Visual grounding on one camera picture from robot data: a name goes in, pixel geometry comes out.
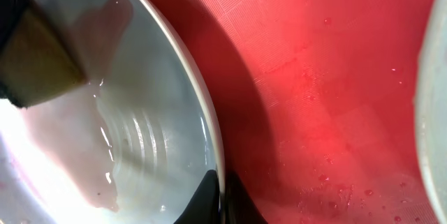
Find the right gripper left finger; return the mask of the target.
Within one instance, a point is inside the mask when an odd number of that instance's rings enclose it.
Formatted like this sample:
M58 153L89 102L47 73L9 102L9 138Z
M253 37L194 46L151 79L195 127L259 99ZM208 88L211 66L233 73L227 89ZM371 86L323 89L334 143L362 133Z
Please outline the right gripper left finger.
M220 224L217 172L208 170L175 224Z

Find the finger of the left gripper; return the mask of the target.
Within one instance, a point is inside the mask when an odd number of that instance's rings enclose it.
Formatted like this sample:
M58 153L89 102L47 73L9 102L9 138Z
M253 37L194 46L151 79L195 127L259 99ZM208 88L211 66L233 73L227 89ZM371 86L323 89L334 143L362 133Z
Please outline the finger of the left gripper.
M31 0L1 0L1 48L4 47Z

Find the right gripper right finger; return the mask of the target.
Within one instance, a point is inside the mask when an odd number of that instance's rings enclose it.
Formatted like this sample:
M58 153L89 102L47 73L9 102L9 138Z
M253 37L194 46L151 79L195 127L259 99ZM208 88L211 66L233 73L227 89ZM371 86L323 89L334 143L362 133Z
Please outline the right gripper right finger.
M235 172L226 176L225 216L227 224L267 224Z

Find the green yellow sponge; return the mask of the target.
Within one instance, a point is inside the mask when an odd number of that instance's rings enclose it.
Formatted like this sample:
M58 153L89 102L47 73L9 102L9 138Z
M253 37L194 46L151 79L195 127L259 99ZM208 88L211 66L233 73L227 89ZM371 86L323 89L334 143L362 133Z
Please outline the green yellow sponge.
M28 108L86 81L52 26L36 9L27 8L1 48L1 98Z

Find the light blue plate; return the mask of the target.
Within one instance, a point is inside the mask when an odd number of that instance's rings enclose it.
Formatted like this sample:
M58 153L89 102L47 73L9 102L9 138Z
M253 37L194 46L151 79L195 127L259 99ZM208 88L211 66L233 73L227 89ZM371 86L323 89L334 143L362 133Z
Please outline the light blue plate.
M31 0L87 81L1 99L2 223L175 223L224 153L207 87L149 0Z

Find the white plate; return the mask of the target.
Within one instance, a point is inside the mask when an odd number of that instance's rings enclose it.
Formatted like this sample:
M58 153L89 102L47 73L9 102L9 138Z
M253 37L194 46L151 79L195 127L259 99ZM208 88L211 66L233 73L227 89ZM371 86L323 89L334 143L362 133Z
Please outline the white plate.
M446 0L434 0L418 59L415 95L418 163L427 196L446 222Z

